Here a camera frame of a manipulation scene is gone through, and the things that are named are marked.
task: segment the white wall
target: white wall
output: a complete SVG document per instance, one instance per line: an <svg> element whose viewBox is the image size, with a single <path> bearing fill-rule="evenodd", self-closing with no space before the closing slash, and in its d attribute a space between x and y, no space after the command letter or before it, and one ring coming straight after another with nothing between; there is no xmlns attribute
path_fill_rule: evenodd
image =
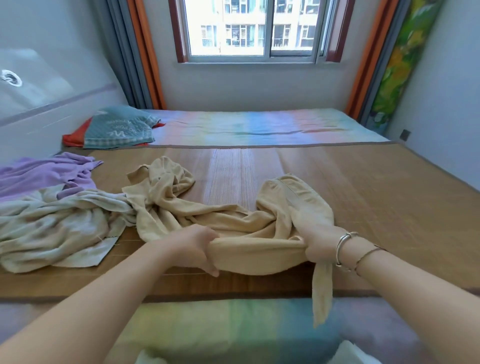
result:
<svg viewBox="0 0 480 364"><path fill-rule="evenodd" d="M387 137L480 190L480 1L446 0Z"/></svg>
<svg viewBox="0 0 480 364"><path fill-rule="evenodd" d="M340 64L178 64L168 1L144 0L167 107L245 111L348 102L379 0L357 0Z"/></svg>
<svg viewBox="0 0 480 364"><path fill-rule="evenodd" d="M52 155L96 109L126 102L90 1L2 2L0 70L24 85L0 82L0 164Z"/></svg>

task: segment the finger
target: finger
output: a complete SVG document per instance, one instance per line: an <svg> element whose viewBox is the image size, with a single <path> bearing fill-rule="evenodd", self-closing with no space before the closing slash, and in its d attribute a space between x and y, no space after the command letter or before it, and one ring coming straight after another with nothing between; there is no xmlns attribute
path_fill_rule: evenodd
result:
<svg viewBox="0 0 480 364"><path fill-rule="evenodd" d="M208 259L206 259L199 268L203 269L205 272L214 277L218 277L220 275L218 269Z"/></svg>

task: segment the silver bangle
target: silver bangle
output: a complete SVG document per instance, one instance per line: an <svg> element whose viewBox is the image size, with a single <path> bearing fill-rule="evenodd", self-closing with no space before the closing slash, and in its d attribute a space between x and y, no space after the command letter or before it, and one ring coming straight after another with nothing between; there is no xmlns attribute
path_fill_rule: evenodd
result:
<svg viewBox="0 0 480 364"><path fill-rule="evenodd" d="M347 232L345 235L343 235L340 238L340 241L338 242L338 244L336 246L336 253L335 253L335 258L336 258L336 264L335 265L337 267L346 269L347 271L351 272L351 269L343 267L342 263L340 263L338 255L340 254L340 249L342 248L343 244L345 244L348 241L348 239L351 239L351 238L353 238L355 236L358 236L358 235L359 234L356 231L352 231L352 232Z"/></svg>

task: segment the purple cloth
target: purple cloth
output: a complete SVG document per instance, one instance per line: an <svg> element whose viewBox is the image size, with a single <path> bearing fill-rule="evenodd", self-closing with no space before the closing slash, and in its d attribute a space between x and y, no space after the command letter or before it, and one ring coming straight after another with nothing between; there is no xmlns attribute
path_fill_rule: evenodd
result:
<svg viewBox="0 0 480 364"><path fill-rule="evenodd" d="M64 183L57 198L96 188L91 170L103 161L93 157L62 153L48 159L22 158L0 168L0 201L14 200L40 188Z"/></svg>

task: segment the glass pane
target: glass pane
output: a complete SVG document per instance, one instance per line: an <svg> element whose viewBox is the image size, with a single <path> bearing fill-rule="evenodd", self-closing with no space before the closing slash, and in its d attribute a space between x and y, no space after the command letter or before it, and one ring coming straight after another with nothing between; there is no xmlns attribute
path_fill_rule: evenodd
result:
<svg viewBox="0 0 480 364"><path fill-rule="evenodd" d="M185 0L191 55L262 56L266 7L267 0Z"/></svg>
<svg viewBox="0 0 480 364"><path fill-rule="evenodd" d="M320 1L275 0L272 50L312 54Z"/></svg>

